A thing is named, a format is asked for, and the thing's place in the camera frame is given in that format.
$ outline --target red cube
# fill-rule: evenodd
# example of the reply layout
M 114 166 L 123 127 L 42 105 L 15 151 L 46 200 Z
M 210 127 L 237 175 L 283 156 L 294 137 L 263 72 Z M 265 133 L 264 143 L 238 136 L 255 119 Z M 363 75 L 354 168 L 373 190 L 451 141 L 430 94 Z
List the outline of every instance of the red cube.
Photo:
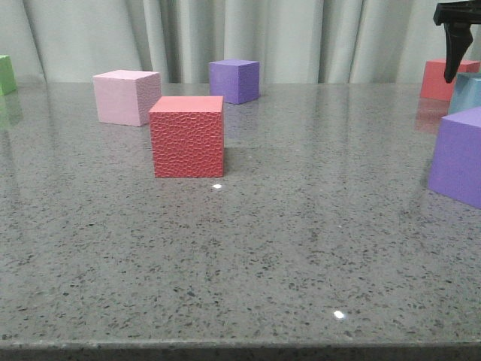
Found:
M 222 96 L 163 96 L 150 109 L 156 177 L 222 177 Z
M 477 73 L 481 62 L 462 60 L 458 73 Z M 456 78 L 447 83 L 444 80 L 445 59 L 434 59 L 426 62 L 421 86 L 421 98 L 451 100 Z

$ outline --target table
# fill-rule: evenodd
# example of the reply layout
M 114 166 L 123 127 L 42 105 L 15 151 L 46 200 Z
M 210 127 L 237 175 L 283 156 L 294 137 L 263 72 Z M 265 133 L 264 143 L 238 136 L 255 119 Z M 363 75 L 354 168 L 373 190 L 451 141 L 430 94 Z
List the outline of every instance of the table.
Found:
M 224 105 L 225 177 L 154 178 L 149 127 L 100 123 L 92 84 L 20 84 L 0 103 L 0 359 L 477 359 L 481 210 L 427 190 L 447 106 L 419 89 L 265 85 Z

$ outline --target cube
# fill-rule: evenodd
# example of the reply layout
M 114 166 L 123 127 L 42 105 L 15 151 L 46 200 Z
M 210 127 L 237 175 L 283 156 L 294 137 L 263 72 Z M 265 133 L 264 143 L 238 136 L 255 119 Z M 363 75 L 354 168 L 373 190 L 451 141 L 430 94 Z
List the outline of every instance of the cube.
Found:
M 161 97 L 156 71 L 116 70 L 93 77 L 98 119 L 102 123 L 142 126 Z
M 429 189 L 481 208 L 481 107 L 446 115 L 434 149 Z
M 481 107 L 481 74 L 458 73 L 448 114 Z
M 150 109 L 156 177 L 222 177 L 222 96 L 163 96 Z
M 479 71 L 481 62 L 462 60 L 458 72 L 476 73 Z M 456 79 L 452 83 L 444 80 L 445 59 L 429 60 L 425 64 L 424 77 L 421 85 L 421 98 L 430 98 L 449 101 L 454 90 Z
M 210 94 L 232 104 L 259 97 L 259 62 L 228 59 L 209 63 Z
M 17 89 L 12 61 L 8 55 L 0 55 L 0 96 Z

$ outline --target light blue cube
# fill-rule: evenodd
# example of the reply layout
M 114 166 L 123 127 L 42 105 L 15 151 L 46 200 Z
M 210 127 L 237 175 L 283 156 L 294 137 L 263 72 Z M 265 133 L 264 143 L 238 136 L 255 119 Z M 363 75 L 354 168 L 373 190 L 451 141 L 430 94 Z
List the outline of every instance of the light blue cube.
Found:
M 481 74 L 458 73 L 448 114 L 481 107 Z

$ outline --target curtain fold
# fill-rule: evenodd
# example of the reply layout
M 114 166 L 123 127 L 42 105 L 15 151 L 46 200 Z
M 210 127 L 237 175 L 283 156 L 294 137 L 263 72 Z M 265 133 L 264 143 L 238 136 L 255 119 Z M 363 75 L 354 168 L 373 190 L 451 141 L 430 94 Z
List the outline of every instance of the curtain fold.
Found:
M 0 0 L 0 53 L 17 79 L 91 81 L 115 69 L 206 83 L 250 59 L 265 83 L 418 83 L 445 56 L 439 0 Z M 465 59 L 481 59 L 479 26 Z

